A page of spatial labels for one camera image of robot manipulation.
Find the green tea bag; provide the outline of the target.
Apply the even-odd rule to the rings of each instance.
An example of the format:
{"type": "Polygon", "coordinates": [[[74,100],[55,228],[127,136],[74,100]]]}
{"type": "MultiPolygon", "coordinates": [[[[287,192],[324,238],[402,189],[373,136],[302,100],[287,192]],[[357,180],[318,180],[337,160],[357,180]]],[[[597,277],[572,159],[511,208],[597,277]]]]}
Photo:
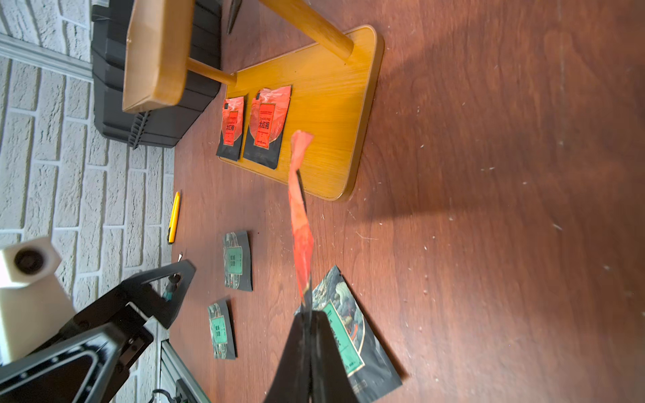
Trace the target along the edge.
{"type": "Polygon", "coordinates": [[[224,285],[233,290],[251,292],[252,264],[248,233],[226,233],[223,236],[224,285]]]}
{"type": "Polygon", "coordinates": [[[312,309],[329,319],[349,384],[359,402],[375,402],[402,385],[339,267],[313,289],[312,309]]]}
{"type": "Polygon", "coordinates": [[[208,322],[215,359],[237,358],[229,300],[223,298],[208,307],[208,322]]]}

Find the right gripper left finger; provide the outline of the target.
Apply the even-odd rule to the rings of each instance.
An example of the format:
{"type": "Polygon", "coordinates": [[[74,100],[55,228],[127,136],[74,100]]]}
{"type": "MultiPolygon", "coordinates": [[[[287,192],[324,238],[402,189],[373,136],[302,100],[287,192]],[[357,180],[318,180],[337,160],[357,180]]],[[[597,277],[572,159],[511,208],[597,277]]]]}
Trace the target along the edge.
{"type": "Polygon", "coordinates": [[[275,378],[265,402],[310,401],[310,322],[295,315],[275,378]]]}

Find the black plastic toolbox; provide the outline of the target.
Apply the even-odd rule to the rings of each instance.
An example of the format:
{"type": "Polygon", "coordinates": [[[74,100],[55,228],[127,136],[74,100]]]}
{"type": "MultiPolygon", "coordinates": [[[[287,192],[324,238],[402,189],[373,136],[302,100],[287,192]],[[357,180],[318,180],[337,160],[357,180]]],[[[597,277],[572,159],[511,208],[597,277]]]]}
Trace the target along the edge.
{"type": "Polygon", "coordinates": [[[92,6],[94,124],[107,139],[172,148],[218,95],[191,71],[220,67],[220,1],[92,6]]]}

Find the green handled screwdriver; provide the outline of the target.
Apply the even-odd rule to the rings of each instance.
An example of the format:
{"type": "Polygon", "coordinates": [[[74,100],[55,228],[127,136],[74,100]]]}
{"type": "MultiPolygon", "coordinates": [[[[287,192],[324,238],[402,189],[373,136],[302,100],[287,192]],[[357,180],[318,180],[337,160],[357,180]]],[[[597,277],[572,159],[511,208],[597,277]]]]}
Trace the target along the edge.
{"type": "Polygon", "coordinates": [[[162,294],[165,301],[170,302],[172,300],[180,282],[181,274],[178,273],[174,273],[167,278],[167,284],[162,294]]]}

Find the yellow two-tier wooden shelf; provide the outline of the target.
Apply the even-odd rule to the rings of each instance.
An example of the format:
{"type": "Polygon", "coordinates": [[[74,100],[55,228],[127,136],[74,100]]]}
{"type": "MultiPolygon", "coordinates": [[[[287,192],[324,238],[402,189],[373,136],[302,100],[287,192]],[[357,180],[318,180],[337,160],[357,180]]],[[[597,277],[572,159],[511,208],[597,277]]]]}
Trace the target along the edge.
{"type": "Polygon", "coordinates": [[[327,201],[351,193],[384,51],[369,25],[342,32],[302,1],[270,1],[267,7],[311,38],[311,45],[234,74],[201,64],[193,72],[223,83],[229,97],[253,97],[262,88],[292,86],[282,151],[275,170],[241,159],[237,166],[286,182],[291,138],[313,135],[301,168],[304,188],[327,201]]]}

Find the yellow utility knife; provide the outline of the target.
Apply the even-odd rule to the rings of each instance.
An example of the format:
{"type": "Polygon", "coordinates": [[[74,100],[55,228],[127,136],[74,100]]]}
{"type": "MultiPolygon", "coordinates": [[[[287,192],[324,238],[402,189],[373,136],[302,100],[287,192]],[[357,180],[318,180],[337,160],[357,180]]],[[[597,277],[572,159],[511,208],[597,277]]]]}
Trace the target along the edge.
{"type": "Polygon", "coordinates": [[[178,228],[180,206],[181,206],[181,193],[178,191],[175,194],[174,201],[172,204],[172,209],[171,209],[171,217],[169,221],[168,235],[167,235],[167,243],[169,244],[175,243],[175,240],[176,240],[176,231],[178,228]]]}

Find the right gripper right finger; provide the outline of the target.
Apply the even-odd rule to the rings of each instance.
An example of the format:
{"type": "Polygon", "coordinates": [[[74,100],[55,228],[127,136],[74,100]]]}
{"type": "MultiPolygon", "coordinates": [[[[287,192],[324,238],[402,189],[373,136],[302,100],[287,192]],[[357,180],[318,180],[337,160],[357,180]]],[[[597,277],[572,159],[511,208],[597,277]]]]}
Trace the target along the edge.
{"type": "Polygon", "coordinates": [[[357,402],[329,319],[324,312],[314,311],[312,313],[311,331],[312,402],[357,402]]]}

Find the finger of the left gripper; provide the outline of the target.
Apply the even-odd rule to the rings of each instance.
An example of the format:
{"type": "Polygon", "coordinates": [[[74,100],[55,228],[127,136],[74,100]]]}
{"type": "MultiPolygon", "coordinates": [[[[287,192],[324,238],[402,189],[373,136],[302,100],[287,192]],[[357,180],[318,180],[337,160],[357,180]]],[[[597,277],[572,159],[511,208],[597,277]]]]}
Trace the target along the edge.
{"type": "Polygon", "coordinates": [[[83,332],[1,368],[2,402],[109,402],[154,341],[115,324],[83,332]]]}
{"type": "Polygon", "coordinates": [[[112,322],[118,312],[130,303],[146,317],[154,317],[161,326],[168,329],[178,317],[195,274],[196,267],[190,261],[182,260],[132,275],[78,312],[56,335],[38,347],[38,350],[46,349],[82,332],[112,322]],[[152,286],[154,281],[163,279],[175,285],[169,297],[159,294],[152,286]]]}

